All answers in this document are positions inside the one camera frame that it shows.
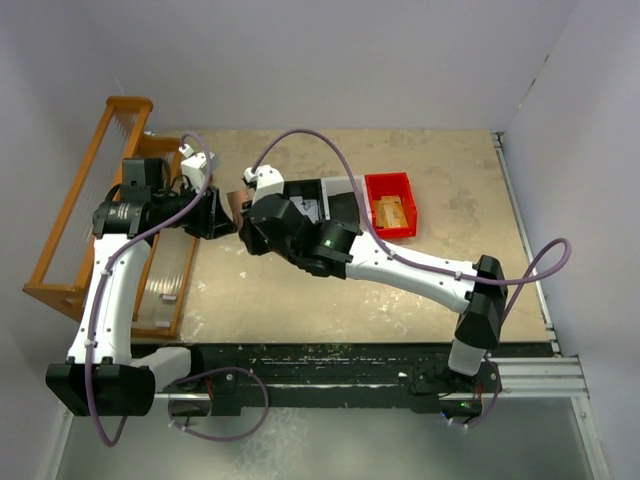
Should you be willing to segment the pink leather card holder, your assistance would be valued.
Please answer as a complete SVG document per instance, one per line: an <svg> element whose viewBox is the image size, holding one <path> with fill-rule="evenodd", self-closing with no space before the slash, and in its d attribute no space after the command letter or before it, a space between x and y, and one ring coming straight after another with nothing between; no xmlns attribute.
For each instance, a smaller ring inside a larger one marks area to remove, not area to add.
<svg viewBox="0 0 640 480"><path fill-rule="evenodd" d="M243 205L251 200L248 190L236 190L226 194L231 218L238 229L243 225Z"/></svg>

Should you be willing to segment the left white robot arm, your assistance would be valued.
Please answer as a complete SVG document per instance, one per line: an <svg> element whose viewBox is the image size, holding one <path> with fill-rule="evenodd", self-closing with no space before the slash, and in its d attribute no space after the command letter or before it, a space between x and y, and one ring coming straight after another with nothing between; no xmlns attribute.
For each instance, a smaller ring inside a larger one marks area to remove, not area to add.
<svg viewBox="0 0 640 480"><path fill-rule="evenodd" d="M45 383L75 415L144 416L157 391L191 368L186 348L168 347L139 360L131 354L131 326L143 270L156 234L181 228L211 240L235 232L211 175L213 154L192 154L174 179L161 158L129 158L123 177L92 215L93 271L81 324L61 364Z"/></svg>

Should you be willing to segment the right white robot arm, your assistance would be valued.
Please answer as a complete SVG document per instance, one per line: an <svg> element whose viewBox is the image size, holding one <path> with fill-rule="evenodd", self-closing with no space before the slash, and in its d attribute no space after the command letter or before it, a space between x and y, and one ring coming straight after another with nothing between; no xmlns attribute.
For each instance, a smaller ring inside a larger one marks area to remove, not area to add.
<svg viewBox="0 0 640 480"><path fill-rule="evenodd" d="M457 374L475 376L499 343L507 287L491 256L459 262L378 242L353 224L314 222L282 194L246 202L242 219L240 237L252 255L273 252L313 276L380 283L456 313L448 367Z"/></svg>

